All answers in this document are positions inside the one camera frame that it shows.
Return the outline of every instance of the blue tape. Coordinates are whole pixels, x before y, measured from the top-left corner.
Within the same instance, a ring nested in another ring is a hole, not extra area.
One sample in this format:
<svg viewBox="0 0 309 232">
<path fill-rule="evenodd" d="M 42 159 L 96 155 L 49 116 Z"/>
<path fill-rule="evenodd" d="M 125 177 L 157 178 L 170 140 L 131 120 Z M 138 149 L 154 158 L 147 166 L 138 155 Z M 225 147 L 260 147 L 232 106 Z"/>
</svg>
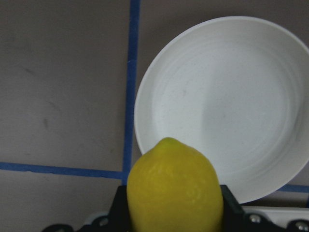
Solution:
<svg viewBox="0 0 309 232">
<path fill-rule="evenodd" d="M 86 177 L 105 177 L 105 178 L 113 178 L 113 179 L 123 178 L 123 173 L 116 172 L 116 171 L 54 167 L 54 166 L 21 164 L 21 163 L 0 162 L 0 169 L 8 170 L 8 171 L 47 173 L 47 174 L 59 174 L 59 175 L 75 175 L 75 176 L 86 176 Z"/>
<path fill-rule="evenodd" d="M 139 19 L 140 0 L 130 1 L 130 24 L 129 43 L 127 56 L 127 76 L 126 76 L 126 116 L 125 116 L 125 137 L 123 155 L 123 178 L 122 184 L 126 185 L 127 176 L 131 169 L 133 124 L 134 124 L 134 103 L 136 88 L 136 67 L 139 41 Z"/>
<path fill-rule="evenodd" d="M 303 192 L 303 193 L 309 193 L 309 186 L 305 185 L 285 185 L 278 189 L 278 191 L 283 192 Z"/>
</svg>

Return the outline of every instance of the screw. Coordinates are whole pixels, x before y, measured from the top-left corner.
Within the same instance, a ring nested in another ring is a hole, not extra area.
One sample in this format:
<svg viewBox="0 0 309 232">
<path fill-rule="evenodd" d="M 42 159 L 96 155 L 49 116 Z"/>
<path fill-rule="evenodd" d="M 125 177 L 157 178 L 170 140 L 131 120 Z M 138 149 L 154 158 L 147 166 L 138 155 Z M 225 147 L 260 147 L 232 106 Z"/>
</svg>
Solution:
<svg viewBox="0 0 309 232">
<path fill-rule="evenodd" d="M 257 214 L 251 214 L 249 216 L 249 220 L 252 223 L 261 223 L 261 221 L 262 221 L 261 217 Z"/>
<path fill-rule="evenodd" d="M 308 224 L 299 221 L 295 224 L 295 226 L 298 228 L 299 231 L 309 231 L 309 226 Z"/>
<path fill-rule="evenodd" d="M 108 224 L 108 219 L 106 217 L 102 218 L 102 220 L 99 222 L 100 227 L 105 226 L 107 224 Z"/>
</svg>

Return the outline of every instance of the white plate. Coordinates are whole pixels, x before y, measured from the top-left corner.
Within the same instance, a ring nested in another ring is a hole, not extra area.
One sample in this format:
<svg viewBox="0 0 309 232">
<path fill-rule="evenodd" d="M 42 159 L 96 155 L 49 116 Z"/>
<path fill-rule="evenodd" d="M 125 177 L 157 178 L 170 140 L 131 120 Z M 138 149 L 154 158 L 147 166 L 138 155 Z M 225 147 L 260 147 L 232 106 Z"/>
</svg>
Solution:
<svg viewBox="0 0 309 232">
<path fill-rule="evenodd" d="M 309 159 L 309 50 L 253 17 L 198 24 L 168 43 L 136 98 L 140 150 L 174 137 L 202 152 L 240 203 L 290 181 Z"/>
</svg>

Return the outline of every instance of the gray surface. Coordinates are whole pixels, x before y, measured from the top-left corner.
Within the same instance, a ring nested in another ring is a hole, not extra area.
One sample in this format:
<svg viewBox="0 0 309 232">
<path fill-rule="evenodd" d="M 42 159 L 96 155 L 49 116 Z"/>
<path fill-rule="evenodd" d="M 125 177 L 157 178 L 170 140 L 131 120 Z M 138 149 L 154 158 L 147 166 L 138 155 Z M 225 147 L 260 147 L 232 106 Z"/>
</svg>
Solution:
<svg viewBox="0 0 309 232">
<path fill-rule="evenodd" d="M 128 7 L 1 2 L 1 161 L 121 170 Z"/>
<path fill-rule="evenodd" d="M 156 54 L 208 19 L 256 16 L 309 45 L 307 0 L 142 0 L 139 85 Z M 128 0 L 0 1 L 0 161 L 120 171 Z M 133 143 L 133 163 L 140 156 Z M 307 167 L 291 183 L 308 185 Z M 2 232 L 75 229 L 108 210 L 119 180 L 0 171 Z M 276 192 L 256 205 L 304 206 Z"/>
</svg>

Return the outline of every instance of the lemon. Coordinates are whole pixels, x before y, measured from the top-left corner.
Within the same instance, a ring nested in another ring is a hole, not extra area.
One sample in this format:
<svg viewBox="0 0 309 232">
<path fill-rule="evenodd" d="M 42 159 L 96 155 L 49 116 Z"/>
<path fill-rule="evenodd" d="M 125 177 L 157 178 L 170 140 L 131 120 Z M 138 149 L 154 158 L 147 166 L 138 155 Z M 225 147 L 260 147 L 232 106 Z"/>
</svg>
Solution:
<svg viewBox="0 0 309 232">
<path fill-rule="evenodd" d="M 134 164 L 127 182 L 134 232 L 219 232 L 223 197 L 209 160 L 164 138 Z"/>
</svg>

